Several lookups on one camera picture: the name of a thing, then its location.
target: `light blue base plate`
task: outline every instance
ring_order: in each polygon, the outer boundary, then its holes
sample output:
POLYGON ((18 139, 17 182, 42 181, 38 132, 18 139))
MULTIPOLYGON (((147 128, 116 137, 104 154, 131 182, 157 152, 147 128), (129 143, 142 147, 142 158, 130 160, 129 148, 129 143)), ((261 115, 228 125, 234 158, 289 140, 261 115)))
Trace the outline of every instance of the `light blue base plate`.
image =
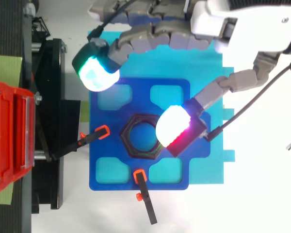
MULTIPOLYGON (((111 44, 119 36, 120 33, 104 32, 101 37, 111 44)), ((144 54, 130 55, 129 60, 120 69, 121 76, 126 78, 186 79, 191 85, 191 96, 215 78, 222 75, 228 76, 231 72, 233 72, 232 68, 222 67, 222 56, 215 52, 212 45, 206 51, 173 50, 168 46, 158 46, 156 50, 144 54)), ((151 101, 164 110, 171 104, 182 104, 181 96, 183 96, 182 89, 176 86, 156 86, 156 89, 151 90, 151 101)), ((101 109, 112 111, 129 103, 129 99, 129 88, 118 89, 115 86, 114 89, 98 94, 98 101, 101 100, 98 105, 101 109)), ((211 115, 212 129, 221 125, 223 120, 228 120, 234 114, 233 109, 223 108, 222 99, 207 112, 211 115)), ((91 150, 91 160, 94 160, 93 156, 100 157, 91 150)), ((165 161, 163 160, 160 161, 160 166, 149 169, 150 181, 153 183, 158 181, 174 183, 181 179, 181 168, 177 159, 166 158, 165 161)), ((223 134, 221 133, 211 142, 208 157, 193 158, 190 161, 189 183, 223 183, 224 162, 234 161, 234 151, 223 149, 223 134)), ((130 180, 129 167, 112 155, 98 159, 96 164, 92 166, 96 166, 96 170, 95 172, 93 169, 90 170, 90 179, 95 179, 98 183, 123 184, 130 180)))

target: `orange clamp pad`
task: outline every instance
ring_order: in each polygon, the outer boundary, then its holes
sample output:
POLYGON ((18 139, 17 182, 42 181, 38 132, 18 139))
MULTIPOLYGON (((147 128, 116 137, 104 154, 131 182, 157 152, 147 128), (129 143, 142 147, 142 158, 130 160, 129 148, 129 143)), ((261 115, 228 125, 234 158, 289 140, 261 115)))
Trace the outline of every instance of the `orange clamp pad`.
POLYGON ((97 129, 95 129, 95 132, 98 131, 98 130, 101 130, 101 129, 103 129, 103 128, 106 129, 107 133, 106 133, 105 135, 99 137, 99 138, 98 138, 99 140, 104 139, 105 137, 107 137, 107 136, 110 135, 110 129, 109 129, 109 127, 106 126, 106 125, 102 125, 102 126, 98 127, 97 129))
POLYGON ((143 174, 144 179, 146 181, 146 173, 145 173, 145 171, 143 169, 138 169, 138 170, 134 171, 134 173, 133 173, 136 184, 138 184, 137 173, 140 173, 140 172, 143 174))
POLYGON ((84 133, 80 133, 80 139, 83 139, 83 138, 85 138, 86 137, 86 134, 84 134, 84 133))
POLYGON ((136 198, 137 198, 138 201, 142 201, 143 200, 141 193, 137 193, 136 194, 136 198))

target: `black metal frame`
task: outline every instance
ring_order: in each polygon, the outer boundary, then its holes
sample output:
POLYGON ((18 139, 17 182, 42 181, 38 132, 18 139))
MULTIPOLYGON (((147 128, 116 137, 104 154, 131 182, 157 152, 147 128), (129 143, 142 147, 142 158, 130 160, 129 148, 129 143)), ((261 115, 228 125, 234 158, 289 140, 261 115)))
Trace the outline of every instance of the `black metal frame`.
POLYGON ((46 160, 35 160, 32 169, 32 213, 39 204, 59 209, 63 204, 64 158, 55 161, 52 154, 78 140, 81 102, 64 100, 65 54, 61 39, 45 40, 40 51, 32 54, 34 82, 30 89, 39 92, 42 101, 36 108, 36 150, 46 160))

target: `circular hole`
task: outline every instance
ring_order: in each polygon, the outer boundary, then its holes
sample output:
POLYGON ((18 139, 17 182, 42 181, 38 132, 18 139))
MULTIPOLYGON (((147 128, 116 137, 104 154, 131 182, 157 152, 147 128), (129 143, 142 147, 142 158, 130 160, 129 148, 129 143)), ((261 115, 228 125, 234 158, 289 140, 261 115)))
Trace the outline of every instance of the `circular hole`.
POLYGON ((140 151, 149 151, 157 143, 155 128, 148 123, 135 125, 129 135, 131 144, 140 151))

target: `screw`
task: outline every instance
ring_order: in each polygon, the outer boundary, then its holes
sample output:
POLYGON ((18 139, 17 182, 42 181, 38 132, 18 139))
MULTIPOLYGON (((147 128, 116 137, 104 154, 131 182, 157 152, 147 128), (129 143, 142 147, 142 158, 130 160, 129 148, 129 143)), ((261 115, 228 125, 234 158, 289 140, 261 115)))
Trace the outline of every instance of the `screw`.
POLYGON ((35 17, 35 6, 33 3, 27 3, 23 9, 24 15, 35 17))
POLYGON ((35 104, 36 105, 39 105, 40 102, 42 101, 42 96, 40 96, 40 93, 37 92, 35 95, 34 95, 34 99, 35 99, 35 104))
POLYGON ((62 53, 67 53, 67 45, 62 45, 61 52, 62 53))
POLYGON ((289 21, 289 18, 288 18, 288 17, 283 18, 283 19, 281 20, 282 23, 287 23, 288 21, 289 21))

